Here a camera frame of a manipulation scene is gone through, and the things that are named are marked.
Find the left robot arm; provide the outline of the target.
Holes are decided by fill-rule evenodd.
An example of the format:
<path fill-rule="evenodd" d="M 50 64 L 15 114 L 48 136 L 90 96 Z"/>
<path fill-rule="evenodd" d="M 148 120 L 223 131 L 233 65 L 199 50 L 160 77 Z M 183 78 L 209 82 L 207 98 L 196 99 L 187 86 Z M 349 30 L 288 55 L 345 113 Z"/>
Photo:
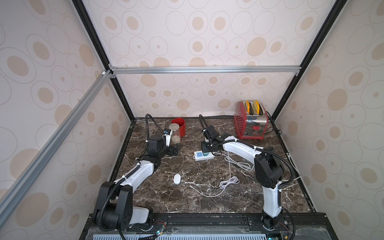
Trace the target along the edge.
<path fill-rule="evenodd" d="M 101 231 L 124 231 L 130 225 L 146 224 L 150 210 L 133 205 L 137 188 L 161 165 L 162 158 L 178 154 L 179 145 L 171 144 L 172 130 L 162 129 L 146 114 L 146 148 L 136 166 L 113 182 L 104 182 L 99 190 L 92 221 Z"/>

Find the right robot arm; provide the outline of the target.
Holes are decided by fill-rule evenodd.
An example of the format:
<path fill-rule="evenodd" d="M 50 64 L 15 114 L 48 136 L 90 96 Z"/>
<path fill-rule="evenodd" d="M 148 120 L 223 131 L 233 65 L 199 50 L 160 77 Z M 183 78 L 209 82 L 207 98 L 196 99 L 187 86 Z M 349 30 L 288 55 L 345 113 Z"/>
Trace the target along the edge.
<path fill-rule="evenodd" d="M 256 181 L 263 187 L 262 223 L 265 229 L 274 230 L 282 219 L 282 188 L 295 179 L 292 165 L 272 147 L 261 148 L 228 134 L 221 135 L 212 125 L 207 124 L 202 115 L 199 115 L 199 121 L 205 137 L 202 142 L 204 153 L 226 151 L 254 164 Z"/>

